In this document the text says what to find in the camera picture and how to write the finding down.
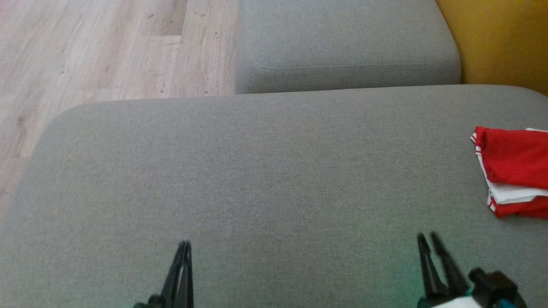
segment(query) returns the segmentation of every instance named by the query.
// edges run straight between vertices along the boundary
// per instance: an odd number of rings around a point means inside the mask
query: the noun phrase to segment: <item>stack of folded clothes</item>
[[[478,126],[470,139],[489,187],[487,205],[495,216],[548,219],[548,132]]]

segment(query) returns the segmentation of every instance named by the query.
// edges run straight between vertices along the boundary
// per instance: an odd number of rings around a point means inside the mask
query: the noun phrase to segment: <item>gray sofa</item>
[[[6,307],[127,307],[193,244],[197,307],[414,307],[416,233],[548,302],[548,227],[496,219],[470,134],[548,98],[439,85],[102,102],[40,139],[0,229]]]
[[[241,0],[236,93],[460,82],[434,0]]]

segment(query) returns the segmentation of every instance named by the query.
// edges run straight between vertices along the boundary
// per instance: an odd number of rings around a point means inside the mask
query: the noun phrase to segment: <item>mustard yellow backrest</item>
[[[436,0],[459,48],[463,83],[548,95],[548,0]]]

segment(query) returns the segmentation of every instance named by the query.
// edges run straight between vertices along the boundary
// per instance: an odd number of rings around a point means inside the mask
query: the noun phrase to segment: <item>wooden floor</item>
[[[233,93],[237,0],[0,0],[0,218],[54,117]]]

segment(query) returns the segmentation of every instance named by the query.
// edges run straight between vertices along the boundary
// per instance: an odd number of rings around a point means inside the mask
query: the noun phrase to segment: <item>folded clothing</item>
[[[476,127],[470,138],[483,170],[495,216],[548,219],[548,132]]]

